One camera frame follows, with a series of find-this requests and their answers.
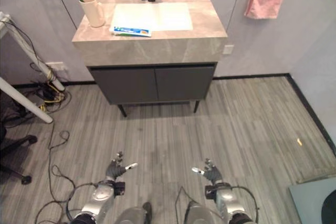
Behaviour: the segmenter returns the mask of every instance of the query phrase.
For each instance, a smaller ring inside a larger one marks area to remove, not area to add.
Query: baseboard
[[[65,81],[62,82],[63,86],[72,86],[72,85],[93,85],[96,84],[95,81]],[[28,83],[28,84],[15,84],[12,85],[16,89],[26,89],[26,88],[36,88],[37,83]]]
[[[266,77],[287,77],[289,73],[268,73],[268,74],[251,74],[245,76],[219,76],[213,80],[230,80],[230,79],[249,79],[249,78],[266,78]]]
[[[94,85],[96,84],[95,81],[67,81],[62,82],[64,86],[72,86],[72,85]]]
[[[294,81],[293,77],[290,74],[288,74],[287,80],[291,84],[291,86],[294,89],[296,95],[299,97],[300,101],[302,102],[302,104],[306,108],[306,110],[308,111],[311,118],[314,120],[316,126],[319,128],[321,134],[323,135],[324,139],[326,140],[327,144],[329,145],[329,147],[331,148],[332,152],[334,153],[334,155],[336,157],[336,146],[335,146],[334,142],[332,141],[330,135],[328,134],[326,128],[324,128],[322,122],[320,121],[318,116],[315,114],[315,111],[310,106],[310,104],[307,101],[305,95],[302,93],[299,86],[296,84],[296,82]]]

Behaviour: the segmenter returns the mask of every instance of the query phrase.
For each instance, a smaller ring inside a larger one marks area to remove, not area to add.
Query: cabinet leg
[[[194,113],[196,113],[199,104],[200,104],[200,101],[196,101],[195,108],[194,108]]]
[[[118,108],[121,111],[121,114],[126,118],[127,114],[126,114],[126,112],[124,110],[124,107],[121,104],[118,104]]]

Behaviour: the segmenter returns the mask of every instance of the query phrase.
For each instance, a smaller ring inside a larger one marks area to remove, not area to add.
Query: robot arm
[[[115,196],[123,195],[125,191],[124,182],[116,182],[116,178],[124,174],[127,170],[136,167],[133,163],[123,167],[120,165],[122,153],[113,159],[106,170],[106,178],[98,184],[91,199],[84,205],[70,224],[100,224],[103,222],[107,211],[112,207]]]
[[[224,224],[255,224],[240,204],[231,185],[222,181],[218,168],[208,158],[205,164],[205,170],[193,167],[192,171],[212,182],[212,185],[205,186],[205,197],[215,201]]]

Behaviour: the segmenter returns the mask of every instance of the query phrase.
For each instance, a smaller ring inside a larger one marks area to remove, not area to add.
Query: chair wheel
[[[28,185],[28,184],[30,184],[30,182],[32,182],[30,176],[24,176],[21,179],[21,184],[23,184],[23,185]]]
[[[35,144],[37,142],[36,136],[31,136],[31,138],[28,140],[30,144]]]

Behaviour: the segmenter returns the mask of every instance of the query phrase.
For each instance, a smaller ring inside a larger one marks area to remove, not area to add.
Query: cabinet door
[[[214,66],[156,68],[160,101],[200,100],[206,97]]]
[[[90,68],[111,104],[157,101],[153,68]]]

